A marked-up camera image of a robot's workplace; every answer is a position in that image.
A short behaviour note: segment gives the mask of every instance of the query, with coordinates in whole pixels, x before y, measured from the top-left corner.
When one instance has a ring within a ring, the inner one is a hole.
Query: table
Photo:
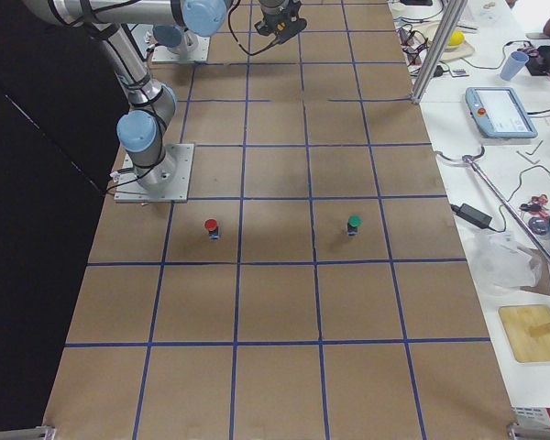
[[[469,60],[477,66],[497,66],[502,60],[501,47],[508,41],[525,39],[523,31],[515,21],[509,7],[503,0],[495,1],[495,6],[484,9],[484,0],[468,0],[468,5],[478,23],[478,33],[466,34],[467,41],[474,46],[476,53]],[[411,12],[408,17],[431,15],[429,8]],[[509,46],[506,54],[517,46]],[[463,95],[468,87],[510,86],[520,96],[527,111],[550,108],[550,80],[547,77],[532,77],[527,70],[521,71],[510,82],[499,78],[499,70],[482,70],[469,66],[462,60],[449,63],[450,68],[464,68],[470,76],[451,78],[445,74],[431,81],[421,108],[430,139],[435,150],[443,151],[448,157],[460,158],[464,154],[476,154],[481,142],[479,132],[468,114]],[[487,153],[480,160],[481,168],[491,177],[500,191],[509,195],[518,184],[521,170],[533,166],[516,151],[533,151],[542,140],[543,144],[533,156],[539,164],[550,170],[550,114],[533,119],[539,136],[522,144],[502,144],[488,142]],[[493,226],[501,227],[498,214],[499,201],[486,185],[468,168],[453,167],[438,160],[445,183],[447,195],[452,204],[470,204],[493,217]],[[550,199],[550,179],[544,170],[532,170],[524,175],[523,186],[515,195],[512,204],[519,205],[530,196],[546,193]],[[507,229],[515,239],[526,246],[533,247],[520,228],[507,217]],[[498,310],[504,305],[546,304],[550,306],[550,296],[527,291],[509,290],[497,286],[485,286],[477,282],[480,269],[473,266],[477,259],[476,237],[478,230],[473,225],[457,218],[456,225],[466,252],[471,272],[478,290],[478,298],[489,329],[489,335],[496,351],[502,377],[513,407],[550,408],[550,363],[520,364],[515,361],[511,347],[505,335]]]

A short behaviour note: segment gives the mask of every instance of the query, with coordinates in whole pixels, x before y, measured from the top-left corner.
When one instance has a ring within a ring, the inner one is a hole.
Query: cardboard floor
[[[506,438],[389,8],[301,13],[250,60],[223,28],[207,64],[153,68],[181,99],[167,141],[197,144],[191,198],[106,201],[45,416],[60,439]],[[253,50],[258,20],[235,12]]]

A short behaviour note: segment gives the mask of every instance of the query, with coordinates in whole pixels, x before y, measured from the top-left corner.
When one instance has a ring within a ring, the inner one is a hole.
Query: tablet
[[[538,132],[511,87],[469,87],[470,114],[486,138],[536,138]]]

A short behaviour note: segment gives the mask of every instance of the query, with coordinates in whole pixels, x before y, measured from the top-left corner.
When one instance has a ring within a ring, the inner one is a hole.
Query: red bottle cap
[[[213,218],[210,218],[205,221],[203,227],[205,227],[208,232],[214,232],[218,228],[218,222],[216,222]]]

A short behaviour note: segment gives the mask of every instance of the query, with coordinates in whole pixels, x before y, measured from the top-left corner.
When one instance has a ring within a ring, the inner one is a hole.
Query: power adapter
[[[489,224],[491,223],[492,218],[478,209],[475,209],[466,203],[462,203],[460,206],[451,204],[450,208],[456,216],[462,218],[463,220],[467,220],[476,227],[479,227],[480,229],[490,229]]]

